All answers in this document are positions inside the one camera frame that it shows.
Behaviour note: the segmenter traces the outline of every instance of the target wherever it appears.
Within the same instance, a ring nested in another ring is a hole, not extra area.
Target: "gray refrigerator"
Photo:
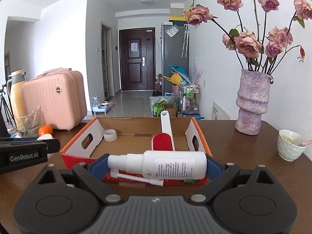
[[[188,73],[188,56],[185,58],[185,51],[182,57],[185,26],[176,26],[179,31],[173,37],[166,32],[170,27],[172,26],[162,25],[161,28],[162,74],[165,75],[172,70],[168,65],[182,66]],[[172,93],[172,86],[168,80],[163,78],[162,94],[165,95],[165,93]]]

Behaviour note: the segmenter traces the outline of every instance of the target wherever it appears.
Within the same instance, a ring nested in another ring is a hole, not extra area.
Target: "ceramic cup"
[[[283,137],[288,137],[289,139],[291,139],[292,143],[288,142]],[[307,146],[305,147],[297,146],[302,144],[303,142],[305,142],[305,140],[297,133],[292,132],[290,130],[281,130],[279,132],[277,142],[278,154],[284,160],[288,162],[293,162],[298,157],[300,157],[301,154],[307,148]]]

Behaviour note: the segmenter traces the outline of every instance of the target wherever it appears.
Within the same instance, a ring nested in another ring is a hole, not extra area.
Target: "screw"
[[[206,196],[204,196],[203,194],[193,194],[191,196],[191,200],[194,202],[203,202],[206,200]]]
[[[119,194],[109,194],[105,197],[105,200],[107,200],[108,202],[118,202],[120,201],[121,196]]]

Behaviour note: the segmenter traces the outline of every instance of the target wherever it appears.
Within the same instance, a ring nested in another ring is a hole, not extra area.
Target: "yellow thermos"
[[[25,107],[23,103],[23,97],[21,88],[26,83],[26,72],[23,69],[14,71],[9,77],[12,77],[7,81],[7,92],[11,99],[11,105],[13,110],[14,119],[18,130],[24,129],[21,117],[25,116]]]

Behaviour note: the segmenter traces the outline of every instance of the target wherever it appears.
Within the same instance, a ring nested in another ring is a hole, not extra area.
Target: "wooden table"
[[[85,125],[81,123],[71,131],[56,131],[61,147]],[[277,176],[298,205],[299,217],[291,234],[312,233],[312,162],[302,155],[294,162],[286,162],[277,153],[278,131],[262,122],[257,136],[248,136],[235,130],[235,121],[199,121],[199,125],[211,149],[213,157],[222,163],[234,162],[244,169],[254,169],[265,164]],[[54,154],[48,161],[58,168],[65,168],[60,154]],[[13,217],[13,208],[47,163],[0,175],[0,222],[10,234],[20,234]],[[123,197],[129,194],[172,195],[189,197],[202,186],[188,187],[125,187],[108,183]]]

